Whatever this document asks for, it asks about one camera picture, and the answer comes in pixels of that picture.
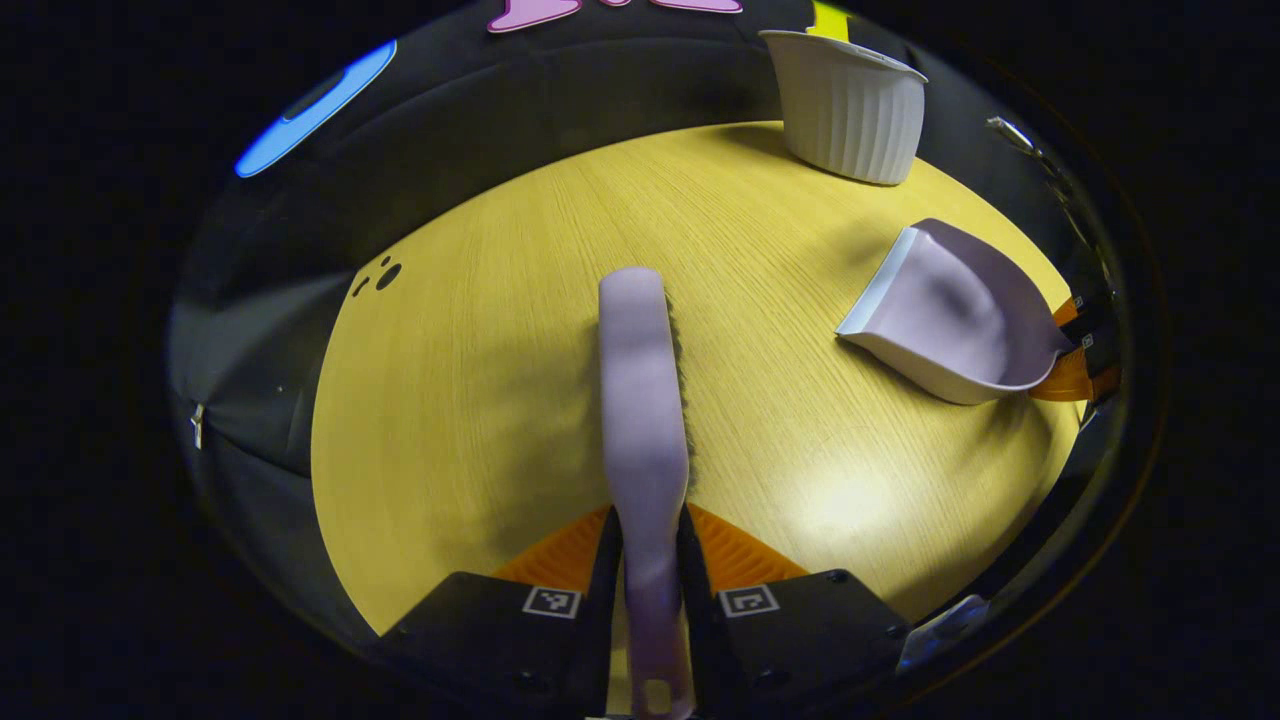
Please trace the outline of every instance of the dustpan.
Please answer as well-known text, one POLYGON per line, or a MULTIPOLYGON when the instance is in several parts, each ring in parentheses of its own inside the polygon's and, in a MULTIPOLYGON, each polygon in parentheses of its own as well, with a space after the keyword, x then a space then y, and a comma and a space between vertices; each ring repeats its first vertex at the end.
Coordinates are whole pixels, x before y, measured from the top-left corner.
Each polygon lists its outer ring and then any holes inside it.
POLYGON ((1074 348, 1021 268, 937 219, 899 234, 836 334, 961 405, 1029 389, 1074 348))

